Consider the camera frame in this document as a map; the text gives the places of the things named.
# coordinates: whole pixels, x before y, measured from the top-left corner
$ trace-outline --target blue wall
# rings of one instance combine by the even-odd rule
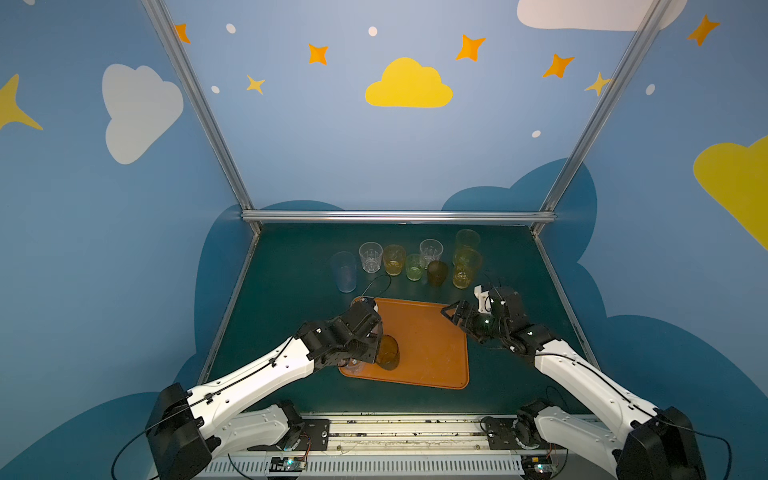
[[[252,233],[186,98],[133,163],[108,148],[110,65],[179,84],[141,3],[30,3],[0,5],[0,478],[107,478],[155,392],[197,379]],[[149,464],[137,444],[118,474]]]
[[[622,14],[599,4],[585,2],[619,29]],[[598,100],[585,88],[598,72],[610,78],[632,36],[532,28],[505,0],[167,5],[186,25],[184,47],[257,208],[538,210],[557,172],[527,197],[486,188],[508,190],[570,154]],[[543,24],[556,15],[533,10]],[[456,59],[463,35],[485,38],[477,61]],[[327,65],[310,64],[309,44],[328,47]],[[553,55],[574,57],[562,78],[544,77]],[[401,57],[435,68],[450,103],[367,102],[369,85]],[[249,76],[264,81],[261,93],[247,90]]]
[[[688,37],[705,15],[720,25],[699,46]],[[766,17],[759,0],[689,2],[541,235],[604,370],[728,438],[731,478],[745,479],[768,468],[768,250],[707,193],[694,163],[715,144],[768,136]],[[766,163],[756,158],[745,176]],[[708,475],[722,478],[725,448],[699,441]]]

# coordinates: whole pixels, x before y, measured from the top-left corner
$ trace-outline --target robotic arm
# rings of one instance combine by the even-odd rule
[[[443,315],[479,343],[504,347],[565,387],[606,426],[575,418],[537,400],[518,411],[515,438],[524,449],[555,443],[619,480],[706,480],[690,420],[658,409],[581,358],[543,325],[530,324],[517,292],[475,288],[478,306],[460,301]]]
[[[296,335],[227,376],[188,391],[178,383],[167,387],[146,431],[161,480],[188,480],[212,458],[252,445],[295,445],[303,421],[289,403],[241,412],[323,367],[351,359],[374,363],[381,340],[376,301],[364,297],[341,316],[304,323]]]

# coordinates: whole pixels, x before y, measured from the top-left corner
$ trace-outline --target table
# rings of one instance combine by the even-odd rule
[[[333,318],[346,310],[369,282],[385,273],[365,273],[358,264],[357,288],[341,293],[328,264],[336,252],[357,255],[359,246],[375,241],[383,247],[403,245],[418,253],[426,238],[442,242],[442,259],[450,264],[456,232],[465,228],[445,224],[334,224],[269,223],[264,226],[240,295],[211,367],[216,379],[261,357],[311,320]],[[485,261],[475,283],[488,277],[511,286],[521,295],[528,316],[562,336],[584,355],[558,297],[544,261],[527,227],[474,226],[481,236],[478,250]],[[386,286],[377,280],[368,294]],[[440,287],[430,286],[426,274],[412,282],[404,273],[392,278],[385,297],[449,304],[475,300],[472,288],[455,288],[450,277]],[[462,390],[436,389],[352,379],[338,369],[325,368],[291,383],[251,407],[262,409],[289,399],[301,412],[442,412],[513,414],[536,398],[549,397],[564,406],[548,386],[564,396],[571,413],[589,413],[556,382],[503,349],[480,346],[468,339],[469,384]]]

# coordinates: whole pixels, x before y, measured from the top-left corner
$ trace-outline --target plastic cup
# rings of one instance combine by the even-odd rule
[[[357,259],[350,252],[338,252],[331,257],[333,280],[340,292],[349,293],[357,287]]]
[[[464,289],[472,284],[482,266],[482,255],[471,248],[456,252],[456,267],[453,270],[453,286]]]
[[[441,286],[448,278],[448,265],[440,260],[435,260],[427,266],[427,281],[432,286]]]
[[[382,258],[386,272],[398,276],[406,264],[406,249],[400,245],[388,245],[384,248]]]
[[[366,242],[360,245],[360,262],[362,269],[368,273],[376,273],[382,267],[384,249],[376,242]]]
[[[424,275],[422,266],[422,256],[418,253],[411,253],[406,257],[406,276],[408,280],[418,281]]]
[[[469,228],[465,228],[464,230],[459,230],[456,234],[456,247],[454,249],[453,253],[453,264],[456,265],[456,254],[464,248],[471,248],[473,250],[477,250],[478,246],[480,245],[480,235],[475,232],[474,230],[470,230]]]
[[[428,238],[419,245],[419,254],[422,256],[422,266],[426,268],[431,262],[440,260],[442,243],[434,238]]]

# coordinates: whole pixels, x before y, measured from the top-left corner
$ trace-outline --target tall blue tumbler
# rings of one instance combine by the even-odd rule
[[[331,257],[333,279],[339,291],[349,293],[357,287],[357,257],[350,252],[338,252]]]

